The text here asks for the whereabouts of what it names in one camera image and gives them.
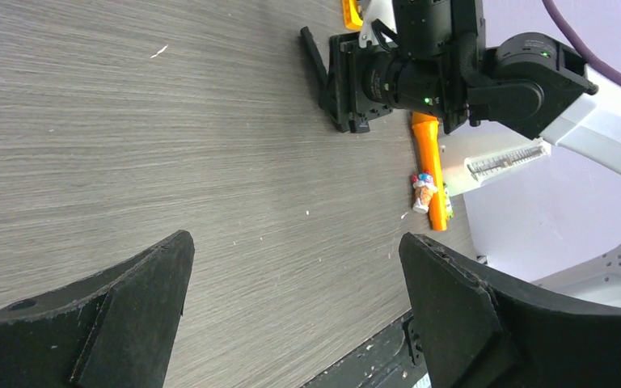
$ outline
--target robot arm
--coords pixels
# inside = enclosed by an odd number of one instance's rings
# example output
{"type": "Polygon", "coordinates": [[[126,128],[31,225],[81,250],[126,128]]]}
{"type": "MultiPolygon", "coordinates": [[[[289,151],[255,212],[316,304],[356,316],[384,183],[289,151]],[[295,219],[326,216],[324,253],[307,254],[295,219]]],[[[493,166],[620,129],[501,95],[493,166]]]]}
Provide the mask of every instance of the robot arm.
{"type": "Polygon", "coordinates": [[[330,52],[344,130],[393,109],[439,117],[446,133],[497,121],[621,174],[621,86],[574,49],[534,32],[487,48],[481,0],[371,0],[363,15],[330,52]]]}

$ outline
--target small figurine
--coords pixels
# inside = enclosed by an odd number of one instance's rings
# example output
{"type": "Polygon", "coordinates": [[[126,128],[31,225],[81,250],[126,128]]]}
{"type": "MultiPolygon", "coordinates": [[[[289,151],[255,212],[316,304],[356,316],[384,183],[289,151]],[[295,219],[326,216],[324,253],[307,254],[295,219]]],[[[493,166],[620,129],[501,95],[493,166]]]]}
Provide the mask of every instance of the small figurine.
{"type": "Polygon", "coordinates": [[[434,184],[434,178],[428,173],[414,175],[411,178],[413,188],[416,189],[416,201],[413,204],[413,210],[416,213],[426,214],[429,211],[429,202],[432,200],[434,193],[438,191],[437,185],[434,184]]]}

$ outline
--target white debris speck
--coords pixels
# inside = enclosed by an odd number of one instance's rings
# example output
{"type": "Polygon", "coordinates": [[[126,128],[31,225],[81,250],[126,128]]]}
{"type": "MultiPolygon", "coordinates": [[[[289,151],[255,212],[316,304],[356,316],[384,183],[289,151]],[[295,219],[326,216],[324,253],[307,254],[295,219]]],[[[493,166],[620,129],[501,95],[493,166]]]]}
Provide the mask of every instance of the white debris speck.
{"type": "Polygon", "coordinates": [[[158,55],[160,55],[163,52],[165,52],[166,49],[167,49],[167,44],[165,46],[163,46],[163,48],[161,48],[156,54],[152,55],[150,59],[156,58],[158,55]]]}

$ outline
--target black mount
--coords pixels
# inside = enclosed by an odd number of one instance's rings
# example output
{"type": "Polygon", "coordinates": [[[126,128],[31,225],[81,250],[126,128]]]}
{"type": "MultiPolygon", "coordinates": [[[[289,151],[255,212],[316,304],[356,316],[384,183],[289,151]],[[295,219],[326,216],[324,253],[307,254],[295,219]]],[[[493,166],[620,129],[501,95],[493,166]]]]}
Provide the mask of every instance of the black mount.
{"type": "Polygon", "coordinates": [[[425,355],[422,354],[422,344],[420,343],[420,336],[416,331],[415,321],[409,319],[403,329],[406,333],[405,343],[408,346],[408,355],[411,357],[411,362],[415,366],[423,364],[425,362],[425,355]]]}
{"type": "Polygon", "coordinates": [[[387,105],[369,100],[360,90],[364,59],[378,49],[360,49],[358,33],[330,38],[329,71],[308,27],[301,30],[301,42],[318,82],[318,104],[332,118],[338,131],[367,133],[368,121],[393,112],[387,105]]]}

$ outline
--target gray wood grain surface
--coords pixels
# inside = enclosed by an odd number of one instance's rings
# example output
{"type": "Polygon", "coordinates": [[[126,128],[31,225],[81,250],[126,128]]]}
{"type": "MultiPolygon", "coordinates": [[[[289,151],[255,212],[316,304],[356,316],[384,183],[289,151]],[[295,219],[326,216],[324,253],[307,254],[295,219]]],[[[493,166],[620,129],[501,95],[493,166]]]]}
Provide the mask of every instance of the gray wood grain surface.
{"type": "Polygon", "coordinates": [[[0,1],[0,306],[185,229],[166,386],[298,386],[402,314],[405,115],[335,133],[305,25],[326,54],[339,0],[0,1]]]}

